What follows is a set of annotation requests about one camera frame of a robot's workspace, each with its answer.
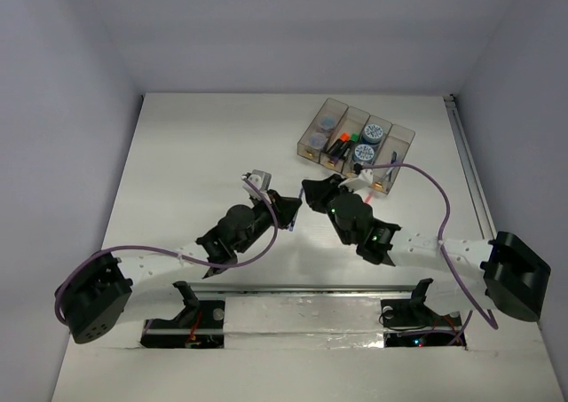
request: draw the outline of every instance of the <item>black bracket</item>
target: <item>black bracket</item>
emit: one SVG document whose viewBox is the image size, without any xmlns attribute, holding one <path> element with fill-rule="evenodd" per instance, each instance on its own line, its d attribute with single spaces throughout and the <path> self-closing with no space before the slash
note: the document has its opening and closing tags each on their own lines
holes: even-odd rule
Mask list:
<svg viewBox="0 0 568 402">
<path fill-rule="evenodd" d="M 174 319 L 149 319 L 140 343 L 156 349 L 216 349 L 224 345 L 224 300 L 198 300 L 187 282 L 173 284 L 185 308 Z"/>
<path fill-rule="evenodd" d="M 536 322 L 547 292 L 550 266 L 513 233 L 498 232 L 482 262 L 486 294 L 512 318 Z"/>
<path fill-rule="evenodd" d="M 61 310 L 77 344 L 90 343 L 111 330 L 132 294 L 119 259 L 105 254 L 87 264 L 71 280 L 61 299 Z"/>
<path fill-rule="evenodd" d="M 287 229 L 302 205 L 302 200 L 280 196 L 272 189 L 266 194 L 276 215 L 279 229 Z M 210 263 L 236 264 L 235 252 L 244 253 L 274 224 L 264 202 L 253 199 L 253 203 L 255 204 L 253 208 L 246 205 L 230 207 L 225 217 L 218 221 L 217 226 L 195 241 L 205 248 Z M 218 275 L 225 270 L 209 268 L 203 278 Z"/>
<path fill-rule="evenodd" d="M 339 186 L 344 180 L 338 174 L 324 180 L 304 180 L 302 187 L 308 206 L 327 214 L 341 242 L 357 245 L 359 256 L 372 264 L 393 266 L 388 251 L 400 226 L 374 218 L 370 205 L 347 187 Z"/>
<path fill-rule="evenodd" d="M 381 300 L 383 325 L 387 328 L 433 327 L 440 317 L 424 305 L 426 291 L 433 281 L 428 278 L 418 282 L 410 298 Z"/>
</svg>

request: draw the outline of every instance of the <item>orange marker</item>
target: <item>orange marker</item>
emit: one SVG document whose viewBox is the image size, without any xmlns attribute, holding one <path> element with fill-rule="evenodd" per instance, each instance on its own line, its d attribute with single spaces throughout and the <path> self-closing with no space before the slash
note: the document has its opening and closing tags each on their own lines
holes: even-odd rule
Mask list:
<svg viewBox="0 0 568 402">
<path fill-rule="evenodd" d="M 349 134 L 342 134 L 339 139 L 337 139 L 334 144 L 327 150 L 327 154 L 329 156 L 335 156 L 335 154 L 339 152 L 339 150 L 341 149 L 343 144 L 347 142 L 347 140 L 349 140 Z"/>
</svg>

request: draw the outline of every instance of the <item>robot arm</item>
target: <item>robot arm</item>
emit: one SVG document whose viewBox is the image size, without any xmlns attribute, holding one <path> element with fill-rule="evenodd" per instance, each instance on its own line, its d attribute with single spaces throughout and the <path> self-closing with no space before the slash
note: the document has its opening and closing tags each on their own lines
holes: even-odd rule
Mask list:
<svg viewBox="0 0 568 402">
<path fill-rule="evenodd" d="M 302 204 L 297 198 L 280 197 L 268 189 L 268 173 L 254 170 L 246 175 L 246 180 L 245 189 L 253 207 L 231 207 L 215 227 L 181 250 L 186 254 L 150 248 L 162 255 L 125 257 L 121 261 L 112 256 L 113 249 L 109 248 L 80 266 L 56 291 L 56 312 L 64 315 L 75 342 L 89 343 L 100 338 L 119 318 L 135 319 L 128 312 L 122 315 L 132 288 L 144 293 L 174 285 L 181 293 L 185 308 L 172 320 L 153 319 L 153 326 L 188 328 L 198 322 L 206 302 L 200 304 L 187 285 L 187 281 L 195 279 L 195 268 L 184 259 L 215 264 L 203 278 L 252 262 L 254 259 L 238 264 L 235 253 L 248 250 L 272 225 L 288 228 Z M 304 180 L 302 186 L 310 208 L 327 214 L 341 242 L 356 245 L 356 253 L 369 263 L 447 272 L 448 265 L 436 237 L 413 233 L 373 217 L 373 209 L 354 193 L 369 183 L 370 176 L 363 171 L 352 179 L 333 175 L 321 181 Z M 495 240 L 444 240 L 444 246 L 481 308 L 497 308 L 520 320 L 538 320 L 550 268 L 515 235 L 498 233 Z M 166 260 L 164 256 L 177 256 L 179 261 Z M 207 258 L 209 262 L 189 256 Z M 425 316 L 471 310 L 469 299 L 450 280 L 421 280 L 410 299 L 385 300 L 382 305 L 383 311 L 390 308 L 384 318 L 393 320 L 393 327 L 408 327 L 413 320 L 423 322 Z"/>
<path fill-rule="evenodd" d="M 373 217 L 372 207 L 354 193 L 368 186 L 370 178 L 370 170 L 363 170 L 352 179 L 333 175 L 321 181 L 304 180 L 306 203 L 314 211 L 327 214 L 341 242 L 357 245 L 357 254 L 372 264 L 448 272 L 437 237 Z M 524 321 L 540 318 L 550 268 L 517 236 L 499 232 L 494 240 L 444 240 L 444 246 L 482 308 L 497 308 Z M 413 316 L 411 310 L 445 316 L 472 309 L 453 280 L 422 280 L 412 301 L 399 305 L 400 311 L 391 311 L 390 318 L 397 314 Z"/>
<path fill-rule="evenodd" d="M 271 175 L 268 173 L 254 170 L 245 178 L 247 182 L 244 187 L 254 204 L 253 208 L 246 205 L 231 207 L 215 227 L 181 250 L 189 256 L 207 258 L 210 264 L 223 266 L 209 268 L 204 279 L 228 268 L 254 261 L 255 259 L 251 259 L 237 264 L 235 252 L 247 251 L 275 223 L 279 229 L 287 229 L 302 205 L 298 198 L 281 197 L 276 191 L 269 189 Z M 110 331 L 119 321 L 132 288 L 135 288 L 137 293 L 142 293 L 173 283 L 184 298 L 185 308 L 168 322 L 174 327 L 185 327 L 195 320 L 199 301 L 185 284 L 185 281 L 195 278 L 195 269 L 184 260 L 187 255 L 161 248 L 119 247 L 141 248 L 161 256 L 125 257 L 121 260 L 113 257 L 110 251 L 114 249 L 109 248 L 99 252 L 101 256 L 95 256 L 96 258 L 85 262 L 75 270 L 71 279 L 56 290 L 56 314 L 59 311 L 63 314 L 64 322 L 76 343 L 90 343 Z M 177 256 L 179 261 L 164 259 L 164 256 Z"/>
</svg>

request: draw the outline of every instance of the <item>marker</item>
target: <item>marker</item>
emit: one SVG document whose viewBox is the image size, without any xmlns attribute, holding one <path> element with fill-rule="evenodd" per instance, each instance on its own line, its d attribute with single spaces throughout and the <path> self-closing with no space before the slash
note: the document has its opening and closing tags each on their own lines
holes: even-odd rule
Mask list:
<svg viewBox="0 0 568 402">
<path fill-rule="evenodd" d="M 394 164 L 397 161 L 397 153 L 395 151 L 392 151 L 392 155 L 390 156 L 390 163 Z M 387 172 L 384 173 L 384 178 L 386 178 L 387 180 L 391 181 L 392 178 L 392 171 L 394 170 L 394 167 L 390 167 L 389 169 L 387 169 Z"/>
<path fill-rule="evenodd" d="M 334 144 L 327 150 L 327 154 L 332 157 L 337 156 L 336 154 L 339 152 L 339 150 L 347 140 L 349 140 L 349 134 L 342 134 L 341 137 L 337 139 Z"/>
<path fill-rule="evenodd" d="M 353 149 L 353 147 L 357 143 L 357 140 L 359 140 L 359 134 L 357 134 L 357 133 L 351 134 L 351 138 L 347 141 L 347 143 L 345 145 L 343 145 L 342 150 L 339 152 L 339 154 L 337 156 L 344 161 L 347 158 L 349 158 L 349 154 L 351 153 L 351 149 Z"/>
</svg>

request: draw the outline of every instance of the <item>white table surface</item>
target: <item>white table surface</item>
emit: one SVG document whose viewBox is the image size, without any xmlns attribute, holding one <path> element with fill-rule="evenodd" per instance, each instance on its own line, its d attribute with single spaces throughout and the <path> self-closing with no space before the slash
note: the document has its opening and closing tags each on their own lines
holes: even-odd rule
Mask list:
<svg viewBox="0 0 568 402">
<path fill-rule="evenodd" d="M 139 117 L 104 246 L 185 245 L 230 206 L 247 203 L 240 175 L 252 169 L 271 172 L 271 187 L 284 196 L 297 196 L 303 178 L 329 175 L 296 156 L 297 140 L 327 97 L 414 130 L 405 161 L 423 167 L 446 189 L 452 203 L 446 236 L 481 238 L 441 97 L 153 93 Z M 420 233 L 434 234 L 444 215 L 435 188 L 408 169 L 388 196 L 375 196 L 371 204 L 377 218 Z M 448 279 L 368 264 L 339 242 L 324 215 L 305 206 L 296 229 L 280 233 L 275 248 L 256 264 L 205 282 L 203 273 L 195 267 L 194 281 L 211 289 L 386 289 L 430 276 Z M 537 326 L 502 315 L 498 320 L 498 332 L 480 318 L 472 320 L 468 351 L 133 350 L 122 339 L 134 341 L 139 324 L 126 324 L 92 344 L 70 341 L 54 400 L 98 401 L 101 389 L 112 392 L 110 400 L 562 400 Z"/>
</svg>

